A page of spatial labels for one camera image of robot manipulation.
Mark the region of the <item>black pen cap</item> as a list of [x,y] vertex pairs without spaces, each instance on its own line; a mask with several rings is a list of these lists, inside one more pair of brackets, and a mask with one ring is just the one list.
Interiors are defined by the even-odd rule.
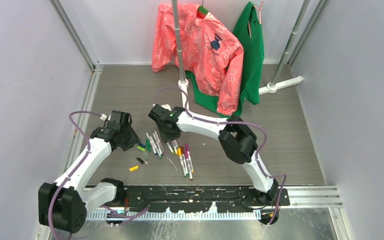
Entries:
[[145,161],[142,160],[140,157],[137,157],[136,160],[137,160],[141,165],[144,165],[144,164],[145,164]]

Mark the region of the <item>yellow pen cap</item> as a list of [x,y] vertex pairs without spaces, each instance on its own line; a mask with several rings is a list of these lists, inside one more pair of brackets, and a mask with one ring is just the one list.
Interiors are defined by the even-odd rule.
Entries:
[[130,172],[134,172],[134,171],[137,171],[139,169],[139,166],[138,165],[135,165],[135,166],[133,166],[133,167],[130,167],[129,168],[129,171]]

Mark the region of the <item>clear pen cap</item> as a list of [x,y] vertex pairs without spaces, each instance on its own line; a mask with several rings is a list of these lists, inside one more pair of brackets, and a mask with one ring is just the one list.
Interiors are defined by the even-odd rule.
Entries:
[[144,156],[144,159],[146,160],[146,161],[148,161],[150,158],[149,158],[149,155],[148,155],[148,153],[146,152],[146,151],[144,151],[143,152],[143,156]]

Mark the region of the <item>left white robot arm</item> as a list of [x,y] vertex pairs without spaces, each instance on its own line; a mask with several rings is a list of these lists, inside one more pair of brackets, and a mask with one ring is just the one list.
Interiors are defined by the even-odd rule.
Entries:
[[87,214],[101,206],[121,206],[127,200],[124,183],[106,177],[91,190],[87,183],[101,165],[116,149],[127,151],[140,143],[132,128],[132,117],[128,112],[114,110],[110,116],[101,114],[103,126],[91,135],[76,125],[84,137],[86,147],[72,165],[54,182],[43,183],[38,189],[38,220],[48,226],[57,239],[57,231],[70,235],[77,233],[86,221]]

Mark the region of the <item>green clip pen cap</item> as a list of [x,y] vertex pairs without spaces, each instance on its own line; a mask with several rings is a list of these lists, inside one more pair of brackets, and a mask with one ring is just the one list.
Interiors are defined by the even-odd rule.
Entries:
[[148,150],[148,152],[152,152],[153,150],[152,150],[152,145],[150,143],[150,140],[147,138],[145,142],[146,142],[146,149]]

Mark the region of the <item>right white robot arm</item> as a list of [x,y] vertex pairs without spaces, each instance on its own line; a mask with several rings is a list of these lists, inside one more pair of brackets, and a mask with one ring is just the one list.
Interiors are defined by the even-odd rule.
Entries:
[[148,117],[156,123],[164,142],[180,138],[182,133],[195,133],[218,140],[225,155],[241,165],[249,175],[257,198],[263,205],[271,205],[278,196],[279,183],[269,175],[259,153],[257,136],[251,130],[252,123],[239,116],[216,118],[192,113],[183,107],[172,110],[155,104]]

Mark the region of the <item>blue cap marker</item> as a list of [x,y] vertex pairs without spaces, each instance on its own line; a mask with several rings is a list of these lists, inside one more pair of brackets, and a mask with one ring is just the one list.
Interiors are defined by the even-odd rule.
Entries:
[[154,133],[156,135],[156,139],[157,139],[159,148],[161,150],[161,155],[163,155],[165,153],[165,149],[164,149],[163,143],[161,141],[161,138],[159,137],[159,134],[158,134],[158,132],[156,130],[154,130]]

